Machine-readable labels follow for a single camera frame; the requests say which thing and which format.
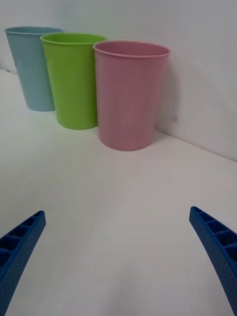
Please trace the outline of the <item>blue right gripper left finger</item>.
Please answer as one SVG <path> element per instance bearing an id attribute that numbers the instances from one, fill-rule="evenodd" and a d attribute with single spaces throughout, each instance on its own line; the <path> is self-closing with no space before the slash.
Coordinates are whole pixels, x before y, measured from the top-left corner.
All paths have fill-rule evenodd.
<path id="1" fill-rule="evenodd" d="M 5 315 L 21 275 L 46 226 L 40 210 L 0 239 L 0 315 Z"/>

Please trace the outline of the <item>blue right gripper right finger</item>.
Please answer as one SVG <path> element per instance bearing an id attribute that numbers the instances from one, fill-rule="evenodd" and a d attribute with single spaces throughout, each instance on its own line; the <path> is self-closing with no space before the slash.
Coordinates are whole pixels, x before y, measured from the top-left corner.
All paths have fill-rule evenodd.
<path id="1" fill-rule="evenodd" d="M 196 206 L 190 209 L 189 221 L 237 315 L 237 234 Z"/>

